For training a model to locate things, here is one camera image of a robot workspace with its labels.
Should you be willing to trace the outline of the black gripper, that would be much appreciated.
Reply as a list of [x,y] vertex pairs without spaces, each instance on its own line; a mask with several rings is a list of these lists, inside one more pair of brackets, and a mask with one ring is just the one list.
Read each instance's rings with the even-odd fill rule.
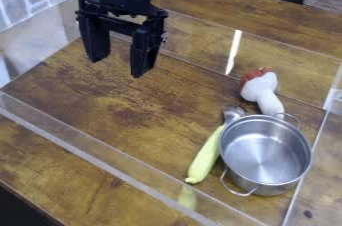
[[96,63],[111,52],[109,31],[132,35],[131,75],[139,78],[155,65],[168,13],[149,2],[111,5],[100,0],[77,0],[76,20],[89,60]]

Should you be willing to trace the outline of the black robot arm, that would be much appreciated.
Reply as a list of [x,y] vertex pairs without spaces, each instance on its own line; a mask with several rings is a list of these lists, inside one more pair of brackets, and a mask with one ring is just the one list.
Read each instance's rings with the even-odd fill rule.
[[167,39],[164,20],[168,12],[151,0],[77,0],[75,12],[85,53],[99,62],[111,53],[109,32],[132,38],[131,75],[139,78],[155,66],[161,43]]

